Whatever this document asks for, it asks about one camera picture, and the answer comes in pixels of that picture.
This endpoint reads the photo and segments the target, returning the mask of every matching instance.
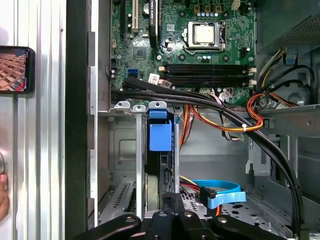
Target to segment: black ram slot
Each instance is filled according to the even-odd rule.
[[[248,83],[247,76],[172,76],[168,75],[167,80],[178,88],[198,87],[221,87],[235,88],[243,87]]]
[[[165,64],[164,71],[171,75],[244,75],[247,66],[244,65],[215,65],[215,64]]]

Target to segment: blue plastic latch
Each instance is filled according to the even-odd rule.
[[[229,192],[217,194],[215,198],[208,198],[208,209],[216,209],[221,204],[246,202],[246,192]]]
[[[149,149],[170,152],[172,149],[172,124],[150,124]]]
[[[149,118],[151,119],[167,119],[167,110],[150,110]]]

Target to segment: smartphone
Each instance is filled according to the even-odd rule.
[[[0,94],[26,94],[34,89],[36,54],[25,46],[0,46]]]

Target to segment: cpu socket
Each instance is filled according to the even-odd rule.
[[[226,22],[190,21],[182,37],[185,50],[223,52],[226,50]]]

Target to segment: ram slot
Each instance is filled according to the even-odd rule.
[[[248,83],[246,76],[173,76],[168,75],[167,80],[176,88],[235,88],[243,87]]]
[[[132,0],[132,31],[139,31],[139,0]]]
[[[244,65],[215,64],[165,64],[165,72],[177,75],[198,74],[236,74],[243,75],[248,69]]]

